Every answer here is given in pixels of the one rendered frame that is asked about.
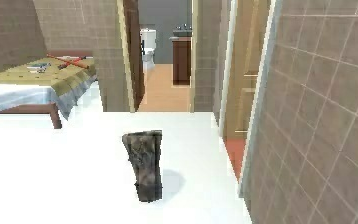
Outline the bed with olive blanket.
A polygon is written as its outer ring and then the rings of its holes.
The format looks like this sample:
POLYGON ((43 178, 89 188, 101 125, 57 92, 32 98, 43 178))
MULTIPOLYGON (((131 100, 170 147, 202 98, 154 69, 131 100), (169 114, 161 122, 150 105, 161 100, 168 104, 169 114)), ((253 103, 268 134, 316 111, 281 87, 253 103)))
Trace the bed with olive blanket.
POLYGON ((92 56, 53 56, 0 72, 0 114, 48 114, 54 129, 62 128, 60 116, 71 110, 97 78, 92 56), (44 73, 30 73, 27 66, 50 63, 44 73))

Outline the dark wooden sink cabinet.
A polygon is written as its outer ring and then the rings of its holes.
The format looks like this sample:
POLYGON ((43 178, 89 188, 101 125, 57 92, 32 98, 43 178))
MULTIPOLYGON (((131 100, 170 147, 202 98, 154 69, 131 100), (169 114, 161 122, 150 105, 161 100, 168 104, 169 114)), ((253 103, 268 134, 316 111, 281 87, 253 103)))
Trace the dark wooden sink cabinet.
POLYGON ((191 38, 172 37, 173 84, 189 85, 191 77, 191 38))

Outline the grey mottled cloth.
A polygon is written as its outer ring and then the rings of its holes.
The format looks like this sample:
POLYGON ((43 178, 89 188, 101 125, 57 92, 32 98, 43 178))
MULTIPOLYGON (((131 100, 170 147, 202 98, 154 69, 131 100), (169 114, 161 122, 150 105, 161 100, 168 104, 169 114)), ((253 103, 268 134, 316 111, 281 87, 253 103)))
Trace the grey mottled cloth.
POLYGON ((162 198, 160 172, 161 130, 126 133, 122 143, 133 168, 135 187, 140 202, 151 203, 162 198))

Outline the dark brown room door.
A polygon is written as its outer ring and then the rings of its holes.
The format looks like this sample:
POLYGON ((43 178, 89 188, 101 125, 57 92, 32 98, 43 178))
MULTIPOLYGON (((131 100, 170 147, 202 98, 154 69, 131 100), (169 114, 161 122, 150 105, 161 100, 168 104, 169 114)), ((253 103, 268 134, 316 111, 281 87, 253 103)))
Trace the dark brown room door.
POLYGON ((138 0, 123 0, 134 108, 139 109, 145 93, 138 0))

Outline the white toilet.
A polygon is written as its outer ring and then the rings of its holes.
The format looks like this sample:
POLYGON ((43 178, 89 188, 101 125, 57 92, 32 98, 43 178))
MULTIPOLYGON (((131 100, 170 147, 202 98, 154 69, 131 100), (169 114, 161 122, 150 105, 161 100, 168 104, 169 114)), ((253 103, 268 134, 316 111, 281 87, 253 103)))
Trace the white toilet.
POLYGON ((145 41, 145 55, 142 55, 145 71, 154 67, 154 53, 156 49, 156 30, 144 28, 140 30, 141 41, 145 41))

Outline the light wooden room door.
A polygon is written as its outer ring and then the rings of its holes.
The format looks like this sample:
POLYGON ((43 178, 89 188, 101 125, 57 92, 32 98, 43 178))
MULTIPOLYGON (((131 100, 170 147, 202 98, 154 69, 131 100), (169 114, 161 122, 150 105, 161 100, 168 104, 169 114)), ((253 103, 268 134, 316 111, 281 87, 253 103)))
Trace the light wooden room door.
POLYGON ((224 123, 226 138, 245 139, 271 0, 237 0, 224 123))

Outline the grey sink with tap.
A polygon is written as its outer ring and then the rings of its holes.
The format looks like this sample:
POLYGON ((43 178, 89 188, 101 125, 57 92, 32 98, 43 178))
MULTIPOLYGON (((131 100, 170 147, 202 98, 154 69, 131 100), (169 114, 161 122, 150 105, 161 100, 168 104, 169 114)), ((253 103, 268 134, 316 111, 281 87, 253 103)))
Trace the grey sink with tap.
POLYGON ((175 37, 191 37, 192 36, 192 27, 187 24, 183 24, 182 26, 177 26, 173 30, 173 35, 175 37))

